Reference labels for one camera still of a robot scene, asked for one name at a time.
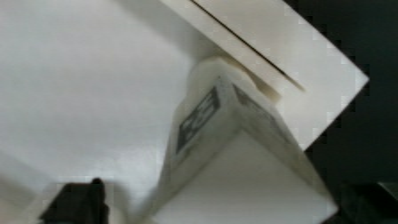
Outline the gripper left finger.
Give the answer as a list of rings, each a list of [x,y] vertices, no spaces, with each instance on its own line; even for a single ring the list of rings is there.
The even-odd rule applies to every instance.
[[[33,206],[33,224],[127,224],[125,214],[107,201],[107,186],[89,182],[56,185]]]

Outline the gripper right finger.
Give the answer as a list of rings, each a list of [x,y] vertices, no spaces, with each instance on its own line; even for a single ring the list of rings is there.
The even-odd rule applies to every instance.
[[[398,182],[345,184],[342,210],[354,224],[398,224]]]

